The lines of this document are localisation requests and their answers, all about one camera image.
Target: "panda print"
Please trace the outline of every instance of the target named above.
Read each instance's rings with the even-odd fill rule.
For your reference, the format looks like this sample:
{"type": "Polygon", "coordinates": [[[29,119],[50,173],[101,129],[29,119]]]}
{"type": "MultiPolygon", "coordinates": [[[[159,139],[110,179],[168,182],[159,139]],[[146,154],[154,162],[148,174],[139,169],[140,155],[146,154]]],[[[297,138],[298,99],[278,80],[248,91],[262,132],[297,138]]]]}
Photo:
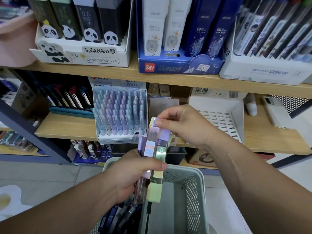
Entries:
{"type": "Polygon", "coordinates": [[[75,36],[75,31],[66,25],[62,25],[65,38],[71,39],[75,36]]]}
{"type": "Polygon", "coordinates": [[[88,28],[83,31],[86,42],[100,43],[98,34],[95,30],[88,28]]]}
{"type": "Polygon", "coordinates": [[[64,54],[58,51],[53,45],[41,44],[48,57],[52,57],[52,60],[56,63],[69,63],[70,61],[64,57],[64,54]]]}
{"type": "Polygon", "coordinates": [[[47,38],[53,38],[53,39],[58,39],[59,38],[59,35],[57,34],[57,30],[54,29],[51,25],[46,25],[44,24],[42,27],[41,27],[45,37],[47,38]]]}
{"type": "Polygon", "coordinates": [[[107,31],[104,34],[104,41],[106,44],[110,45],[118,45],[118,37],[117,35],[112,31],[107,31]]]}

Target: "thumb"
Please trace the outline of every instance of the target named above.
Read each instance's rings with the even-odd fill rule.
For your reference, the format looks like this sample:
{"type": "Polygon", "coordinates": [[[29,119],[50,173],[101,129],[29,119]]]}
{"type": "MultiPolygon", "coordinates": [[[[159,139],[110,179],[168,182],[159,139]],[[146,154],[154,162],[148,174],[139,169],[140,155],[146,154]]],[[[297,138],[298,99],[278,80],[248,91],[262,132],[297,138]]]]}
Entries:
{"type": "Polygon", "coordinates": [[[181,125],[179,125],[179,122],[166,120],[166,119],[157,119],[155,121],[155,124],[156,124],[156,126],[158,126],[160,128],[170,130],[174,133],[179,133],[178,130],[181,127],[181,125]]]}
{"type": "Polygon", "coordinates": [[[137,165],[142,172],[147,170],[164,171],[168,168],[168,164],[154,157],[140,157],[139,159],[137,165]]]}

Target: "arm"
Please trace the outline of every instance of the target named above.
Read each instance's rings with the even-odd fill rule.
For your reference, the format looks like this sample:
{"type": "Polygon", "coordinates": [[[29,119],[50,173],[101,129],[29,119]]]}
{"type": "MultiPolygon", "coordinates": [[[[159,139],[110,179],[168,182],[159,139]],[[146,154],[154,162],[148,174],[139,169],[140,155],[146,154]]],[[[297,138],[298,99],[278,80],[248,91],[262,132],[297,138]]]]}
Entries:
{"type": "Polygon", "coordinates": [[[88,234],[115,204],[126,200],[143,171],[164,171],[166,163],[131,150],[106,171],[7,220],[1,233],[88,234]]]}
{"type": "Polygon", "coordinates": [[[312,193],[307,189],[189,105],[168,108],[158,118],[157,126],[171,130],[213,157],[253,234],[312,233],[312,193]]]}

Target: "pink container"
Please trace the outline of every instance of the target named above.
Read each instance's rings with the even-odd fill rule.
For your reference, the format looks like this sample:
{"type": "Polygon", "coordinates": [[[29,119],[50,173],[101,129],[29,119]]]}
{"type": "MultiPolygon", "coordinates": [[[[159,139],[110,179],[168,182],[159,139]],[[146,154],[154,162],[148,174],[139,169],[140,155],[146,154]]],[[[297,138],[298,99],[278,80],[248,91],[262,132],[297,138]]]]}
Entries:
{"type": "Polygon", "coordinates": [[[37,60],[29,51],[37,49],[36,30],[33,11],[0,24],[0,66],[23,67],[37,60]]]}

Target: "left hand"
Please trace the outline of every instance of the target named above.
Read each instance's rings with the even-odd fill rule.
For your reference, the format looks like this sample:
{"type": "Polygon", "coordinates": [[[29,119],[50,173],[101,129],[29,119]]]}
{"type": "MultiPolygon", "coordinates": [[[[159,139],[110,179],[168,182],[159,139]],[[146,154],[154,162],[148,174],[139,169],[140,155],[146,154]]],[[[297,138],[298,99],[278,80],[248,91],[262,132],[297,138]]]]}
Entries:
{"type": "Polygon", "coordinates": [[[157,158],[141,157],[137,149],[126,153],[106,172],[117,191],[116,204],[126,200],[134,192],[134,183],[147,170],[164,171],[168,165],[157,158]]]}

